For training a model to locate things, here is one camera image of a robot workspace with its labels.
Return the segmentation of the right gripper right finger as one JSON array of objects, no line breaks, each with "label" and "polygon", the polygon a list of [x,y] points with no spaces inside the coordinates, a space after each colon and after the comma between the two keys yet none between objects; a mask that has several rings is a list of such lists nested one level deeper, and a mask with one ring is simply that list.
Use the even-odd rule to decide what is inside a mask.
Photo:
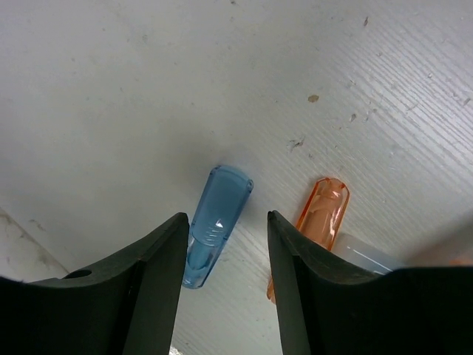
[{"label": "right gripper right finger", "polygon": [[268,213],[285,354],[470,354],[472,268],[362,269]]}]

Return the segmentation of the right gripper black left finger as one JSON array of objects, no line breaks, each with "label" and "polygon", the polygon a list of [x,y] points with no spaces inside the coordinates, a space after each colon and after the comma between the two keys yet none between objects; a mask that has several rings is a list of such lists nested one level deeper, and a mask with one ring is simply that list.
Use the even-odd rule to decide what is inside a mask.
[{"label": "right gripper black left finger", "polygon": [[3,354],[167,354],[180,297],[188,218],[58,279],[1,279]]}]

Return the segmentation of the light blue capped marker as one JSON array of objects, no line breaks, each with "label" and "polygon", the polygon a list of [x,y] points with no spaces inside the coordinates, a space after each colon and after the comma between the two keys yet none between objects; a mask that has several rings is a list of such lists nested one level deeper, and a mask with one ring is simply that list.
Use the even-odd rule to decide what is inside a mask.
[{"label": "light blue capped marker", "polygon": [[331,251],[341,259],[375,274],[388,274],[406,267],[388,254],[346,233],[337,236]]}]

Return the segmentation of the orange marker pen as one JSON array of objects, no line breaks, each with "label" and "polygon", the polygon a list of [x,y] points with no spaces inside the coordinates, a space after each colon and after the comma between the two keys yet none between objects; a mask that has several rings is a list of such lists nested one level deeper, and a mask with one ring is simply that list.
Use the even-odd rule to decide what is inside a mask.
[{"label": "orange marker pen", "polygon": [[349,199],[350,190],[347,184],[338,178],[324,177],[316,181],[296,225],[285,223],[279,226],[283,235],[283,246],[291,248],[286,241],[287,236],[297,231],[311,242],[331,251]]}]

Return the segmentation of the blue marker pen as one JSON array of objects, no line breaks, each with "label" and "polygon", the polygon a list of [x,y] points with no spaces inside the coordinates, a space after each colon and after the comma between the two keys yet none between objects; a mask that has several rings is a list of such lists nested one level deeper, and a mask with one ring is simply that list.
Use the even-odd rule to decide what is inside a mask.
[{"label": "blue marker pen", "polygon": [[189,228],[185,288],[203,287],[252,191],[253,181],[238,168],[219,165],[210,171]]}]

